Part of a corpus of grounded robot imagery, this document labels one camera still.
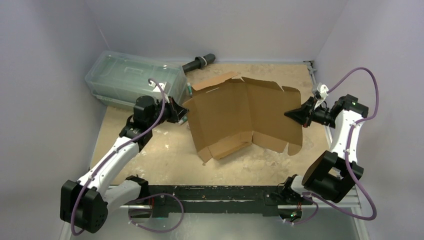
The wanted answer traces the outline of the brown cardboard box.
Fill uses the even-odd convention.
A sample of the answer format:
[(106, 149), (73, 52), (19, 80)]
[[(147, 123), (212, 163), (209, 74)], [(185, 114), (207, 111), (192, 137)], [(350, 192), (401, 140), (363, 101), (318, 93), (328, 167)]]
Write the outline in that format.
[(249, 145), (290, 156), (303, 146), (303, 128), (285, 115), (301, 106), (298, 89), (228, 72), (193, 84), (184, 103), (202, 161), (219, 160)]

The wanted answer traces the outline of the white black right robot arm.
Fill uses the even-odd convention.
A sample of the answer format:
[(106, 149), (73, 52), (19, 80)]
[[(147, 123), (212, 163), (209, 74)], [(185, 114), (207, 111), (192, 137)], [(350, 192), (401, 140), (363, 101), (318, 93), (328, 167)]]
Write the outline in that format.
[(332, 108), (315, 108), (316, 101), (310, 97), (300, 108), (285, 112), (285, 116), (305, 128), (312, 122), (329, 126), (335, 129), (335, 136), (329, 150), (318, 157), (304, 176), (295, 174), (286, 179), (280, 196), (288, 204), (299, 200), (303, 192), (339, 203), (355, 185), (348, 167), (357, 179), (364, 173), (357, 163), (356, 146), (362, 127), (358, 121), (368, 116), (369, 108), (349, 94), (340, 97)]

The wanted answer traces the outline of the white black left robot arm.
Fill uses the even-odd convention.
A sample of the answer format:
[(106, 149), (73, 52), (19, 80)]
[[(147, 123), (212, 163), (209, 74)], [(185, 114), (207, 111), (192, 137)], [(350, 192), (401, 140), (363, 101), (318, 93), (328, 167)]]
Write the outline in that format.
[(153, 128), (163, 122), (177, 123), (186, 113), (171, 97), (157, 100), (152, 96), (139, 97), (133, 114), (126, 120), (118, 138), (107, 154), (76, 181), (67, 180), (61, 187), (60, 219), (70, 224), (73, 236), (84, 231), (96, 233), (108, 214), (134, 201), (138, 205), (168, 193), (150, 194), (149, 183), (131, 175), (120, 185), (110, 188), (124, 166), (147, 145)]

